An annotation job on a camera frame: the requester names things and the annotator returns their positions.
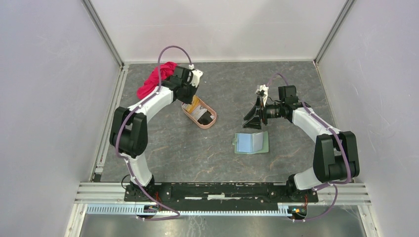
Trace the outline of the silver VIP card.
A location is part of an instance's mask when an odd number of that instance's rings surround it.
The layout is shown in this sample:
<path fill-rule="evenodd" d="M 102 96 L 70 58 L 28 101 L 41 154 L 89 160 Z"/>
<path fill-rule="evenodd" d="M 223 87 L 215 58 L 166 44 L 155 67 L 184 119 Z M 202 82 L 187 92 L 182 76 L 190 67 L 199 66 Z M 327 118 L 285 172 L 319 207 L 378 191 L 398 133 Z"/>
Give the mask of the silver VIP card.
<path fill-rule="evenodd" d="M 205 108 L 202 105 L 197 105 L 193 111 L 190 113 L 191 117 L 193 119 L 195 119 L 196 121 L 198 121 L 206 112 L 207 112 L 207 108 Z"/>

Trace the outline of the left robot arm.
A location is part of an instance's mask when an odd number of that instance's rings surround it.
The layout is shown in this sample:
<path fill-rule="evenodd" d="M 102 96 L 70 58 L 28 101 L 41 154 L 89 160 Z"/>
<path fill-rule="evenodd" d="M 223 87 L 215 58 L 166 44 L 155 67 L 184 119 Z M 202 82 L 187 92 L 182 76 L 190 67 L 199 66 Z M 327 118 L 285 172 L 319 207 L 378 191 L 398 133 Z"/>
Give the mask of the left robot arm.
<path fill-rule="evenodd" d="M 137 186 L 136 194 L 143 201 L 155 196 L 153 175 L 148 168 L 145 150 L 148 145 L 148 122 L 163 108 L 175 101 L 191 104 L 203 72 L 192 65 L 187 68 L 176 66 L 173 74 L 162 79 L 158 72 L 158 83 L 152 92 L 138 103 L 116 108 L 113 116 L 109 142 L 116 156 L 123 159 L 131 182 Z"/>

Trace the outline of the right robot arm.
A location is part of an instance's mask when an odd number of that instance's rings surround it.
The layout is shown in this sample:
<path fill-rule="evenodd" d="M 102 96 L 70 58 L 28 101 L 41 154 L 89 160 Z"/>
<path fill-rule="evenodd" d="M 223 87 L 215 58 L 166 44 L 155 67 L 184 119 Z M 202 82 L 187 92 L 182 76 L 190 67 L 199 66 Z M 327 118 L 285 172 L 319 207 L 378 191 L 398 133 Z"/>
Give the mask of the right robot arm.
<path fill-rule="evenodd" d="M 341 131 L 324 119 L 296 94 L 294 85 L 278 88 L 279 100 L 267 103 L 268 87 L 256 90 L 256 102 L 244 117 L 243 128 L 261 129 L 269 119 L 284 118 L 304 131 L 315 143 L 312 166 L 291 175 L 285 188 L 286 197 L 299 201 L 306 190 L 318 191 L 327 186 L 344 185 L 360 172 L 356 136 Z"/>

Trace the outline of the pink oval card tray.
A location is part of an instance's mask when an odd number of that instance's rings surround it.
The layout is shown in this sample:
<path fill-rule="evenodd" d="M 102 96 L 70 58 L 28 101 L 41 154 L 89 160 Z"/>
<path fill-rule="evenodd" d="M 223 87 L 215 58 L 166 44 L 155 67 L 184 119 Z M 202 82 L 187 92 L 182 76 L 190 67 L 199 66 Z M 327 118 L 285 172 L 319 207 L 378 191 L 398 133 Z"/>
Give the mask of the pink oval card tray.
<path fill-rule="evenodd" d="M 217 119 L 217 113 L 202 99 L 194 95 L 192 103 L 182 103 L 182 110 L 199 128 L 208 129 Z"/>

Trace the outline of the green card holder wallet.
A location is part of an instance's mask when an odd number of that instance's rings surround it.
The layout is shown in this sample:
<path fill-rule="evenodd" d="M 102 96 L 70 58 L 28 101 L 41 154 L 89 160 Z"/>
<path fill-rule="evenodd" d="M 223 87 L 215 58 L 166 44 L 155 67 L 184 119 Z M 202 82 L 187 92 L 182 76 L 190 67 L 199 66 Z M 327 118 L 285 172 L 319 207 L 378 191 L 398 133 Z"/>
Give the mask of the green card holder wallet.
<path fill-rule="evenodd" d="M 253 155 L 269 152 L 268 132 L 235 133 L 232 140 L 234 153 Z"/>

